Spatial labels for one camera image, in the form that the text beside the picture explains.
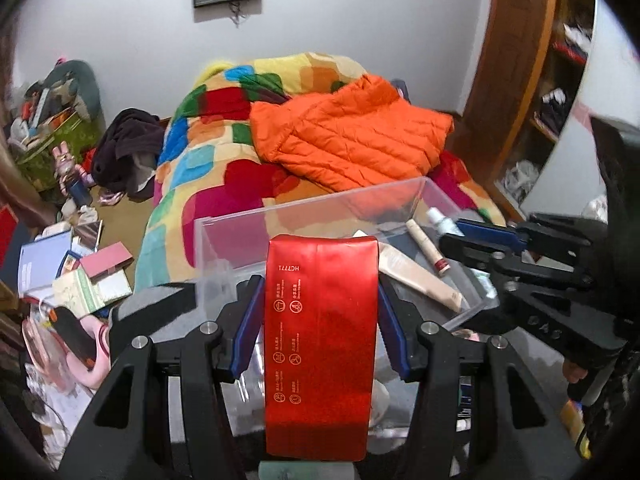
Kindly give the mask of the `person right hand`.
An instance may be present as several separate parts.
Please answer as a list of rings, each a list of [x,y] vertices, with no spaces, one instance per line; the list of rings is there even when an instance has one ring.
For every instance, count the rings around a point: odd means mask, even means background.
[[[562,373],[565,379],[570,384],[577,384],[580,380],[583,380],[588,375],[588,370],[584,370],[577,364],[570,362],[570,360],[564,360],[562,365]]]

